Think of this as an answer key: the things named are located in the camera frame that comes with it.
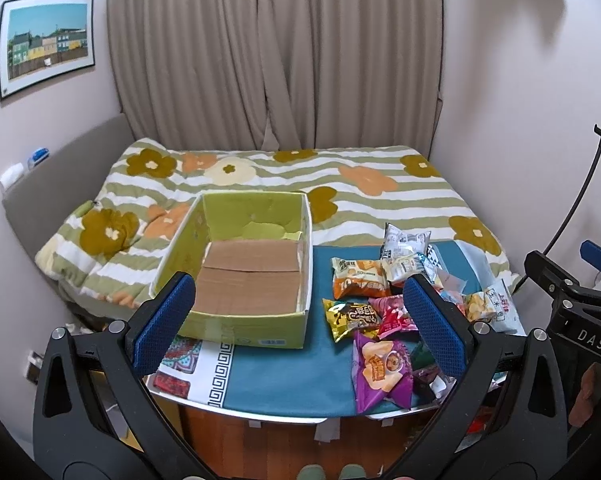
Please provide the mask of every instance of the framed picture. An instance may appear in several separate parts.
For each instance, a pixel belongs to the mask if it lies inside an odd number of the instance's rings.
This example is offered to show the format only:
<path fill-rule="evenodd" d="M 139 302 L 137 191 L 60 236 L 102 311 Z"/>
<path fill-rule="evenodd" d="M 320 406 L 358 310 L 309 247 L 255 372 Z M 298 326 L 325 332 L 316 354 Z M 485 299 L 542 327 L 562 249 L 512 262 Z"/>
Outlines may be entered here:
<path fill-rule="evenodd" d="M 94 0 L 7 0 L 0 11 L 0 98 L 93 66 Z"/>

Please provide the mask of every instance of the beige curtain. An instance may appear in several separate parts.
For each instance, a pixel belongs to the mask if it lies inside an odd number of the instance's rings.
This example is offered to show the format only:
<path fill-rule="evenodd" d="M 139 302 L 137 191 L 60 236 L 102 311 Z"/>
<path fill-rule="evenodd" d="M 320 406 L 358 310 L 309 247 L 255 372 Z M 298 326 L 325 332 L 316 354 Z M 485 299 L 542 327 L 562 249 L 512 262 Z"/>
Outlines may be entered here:
<path fill-rule="evenodd" d="M 281 60 L 270 70 L 263 66 L 267 97 L 270 104 L 288 100 L 270 106 L 281 145 L 293 124 L 302 146 L 408 144 L 429 153 L 442 0 L 260 0 L 259 6 L 273 16 L 260 21 L 261 36 L 274 30 L 268 35 L 276 37 Z"/>
<path fill-rule="evenodd" d="M 108 0 L 112 65 L 137 137 L 254 150 L 266 128 L 256 0 Z"/>
<path fill-rule="evenodd" d="M 138 136 L 188 149 L 429 153 L 442 0 L 109 0 L 108 15 Z"/>

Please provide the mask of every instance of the snack bag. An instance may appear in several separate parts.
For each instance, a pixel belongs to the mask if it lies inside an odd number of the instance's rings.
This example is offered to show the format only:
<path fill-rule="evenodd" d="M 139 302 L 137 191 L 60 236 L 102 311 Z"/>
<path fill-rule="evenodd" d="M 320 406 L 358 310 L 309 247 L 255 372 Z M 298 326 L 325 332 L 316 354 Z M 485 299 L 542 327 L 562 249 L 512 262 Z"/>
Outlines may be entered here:
<path fill-rule="evenodd" d="M 424 368 L 420 368 L 419 370 L 415 370 L 413 372 L 413 380 L 429 386 L 440 373 L 442 372 L 437 364 L 428 365 Z"/>
<path fill-rule="evenodd" d="M 453 292 L 460 293 L 465 290 L 465 287 L 467 286 L 467 282 L 465 280 L 461 280 L 460 278 L 457 278 L 453 274 L 450 274 L 446 270 L 440 268 L 437 269 L 437 272 L 445 290 L 451 290 Z"/>
<path fill-rule="evenodd" d="M 377 332 L 380 320 L 371 305 L 323 300 L 323 307 L 331 335 L 336 343 L 354 330 Z M 375 336 L 375 333 L 366 332 L 366 335 Z"/>
<path fill-rule="evenodd" d="M 465 296 L 465 306 L 467 319 L 471 322 L 483 319 L 496 332 L 524 333 L 518 311 L 503 280 L 488 286 L 483 292 Z"/>
<path fill-rule="evenodd" d="M 420 368 L 436 364 L 436 359 L 434 359 L 431 351 L 424 341 L 420 341 L 416 345 L 416 347 L 411 351 L 410 357 L 411 366 L 414 370 L 419 370 Z"/>
<path fill-rule="evenodd" d="M 419 272 L 424 274 L 424 265 L 418 254 L 384 258 L 381 259 L 380 264 L 385 270 L 389 282 L 395 286 L 401 286 L 409 276 Z"/>
<path fill-rule="evenodd" d="M 518 311 L 503 280 L 485 288 L 485 295 L 495 310 L 495 316 L 490 321 L 491 328 L 496 332 L 524 332 Z"/>
<path fill-rule="evenodd" d="M 442 290 L 443 289 L 442 280 L 440 279 L 440 276 L 438 275 L 439 271 L 442 269 L 440 269 L 439 266 L 437 266 L 433 261 L 431 261 L 423 253 L 418 253 L 417 256 L 423 264 L 424 275 L 427 277 L 429 282 L 433 285 L 433 287 L 436 290 Z"/>
<path fill-rule="evenodd" d="M 409 234 L 395 225 L 385 224 L 385 240 L 380 248 L 380 258 L 389 259 L 399 256 L 410 256 L 416 253 L 427 253 L 431 231 Z"/>
<path fill-rule="evenodd" d="M 389 396 L 402 408 L 411 408 L 411 362 L 400 341 L 374 342 L 360 332 L 353 336 L 353 389 L 356 411 L 363 413 Z"/>
<path fill-rule="evenodd" d="M 413 332 L 418 327 L 409 316 L 402 294 L 388 298 L 369 298 L 369 304 L 382 318 L 378 328 L 378 338 L 384 339 L 395 332 Z"/>
<path fill-rule="evenodd" d="M 487 301 L 484 292 L 475 292 L 465 296 L 465 310 L 467 319 L 470 322 L 477 319 L 491 321 L 496 315 L 495 308 Z"/>
<path fill-rule="evenodd" d="M 456 305 L 458 310 L 462 312 L 462 315 L 467 317 L 465 312 L 465 300 L 462 297 L 462 294 L 456 292 L 455 290 L 440 290 L 438 294 L 440 294 L 440 297 L 443 300 L 449 301 L 450 303 Z"/>
<path fill-rule="evenodd" d="M 332 258 L 333 296 L 366 296 L 383 298 L 390 296 L 389 283 L 378 260 L 343 260 Z"/>

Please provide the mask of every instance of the yellow snack bag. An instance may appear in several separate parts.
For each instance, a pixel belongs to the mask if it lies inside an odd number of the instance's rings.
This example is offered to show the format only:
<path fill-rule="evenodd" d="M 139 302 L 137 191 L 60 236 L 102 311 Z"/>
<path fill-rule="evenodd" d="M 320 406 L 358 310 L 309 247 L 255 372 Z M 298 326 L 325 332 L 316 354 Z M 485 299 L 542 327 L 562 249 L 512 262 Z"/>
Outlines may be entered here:
<path fill-rule="evenodd" d="M 360 330 L 369 338 L 378 333 L 380 319 L 370 304 L 323 300 L 323 307 L 331 336 L 336 343 L 355 330 Z"/>
<path fill-rule="evenodd" d="M 477 319 L 490 321 L 495 317 L 496 309 L 485 298 L 484 292 L 476 292 L 465 296 L 465 314 L 470 322 Z"/>

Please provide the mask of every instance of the blue gripper pad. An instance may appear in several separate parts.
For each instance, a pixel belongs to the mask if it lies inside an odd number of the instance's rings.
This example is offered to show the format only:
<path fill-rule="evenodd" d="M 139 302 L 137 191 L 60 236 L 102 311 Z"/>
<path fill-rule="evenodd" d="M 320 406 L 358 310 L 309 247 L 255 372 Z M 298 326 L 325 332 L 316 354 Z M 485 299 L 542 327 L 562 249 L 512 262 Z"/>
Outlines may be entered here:
<path fill-rule="evenodd" d="M 465 345 L 416 279 L 405 282 L 403 302 L 440 370 L 450 377 L 462 377 L 467 368 Z"/>
<path fill-rule="evenodd" d="M 136 377 L 154 373 L 196 298 L 194 279 L 185 274 L 163 300 L 134 342 L 132 369 Z"/>
<path fill-rule="evenodd" d="M 601 272 L 601 247 L 591 240 L 585 240 L 581 245 L 581 258 Z"/>

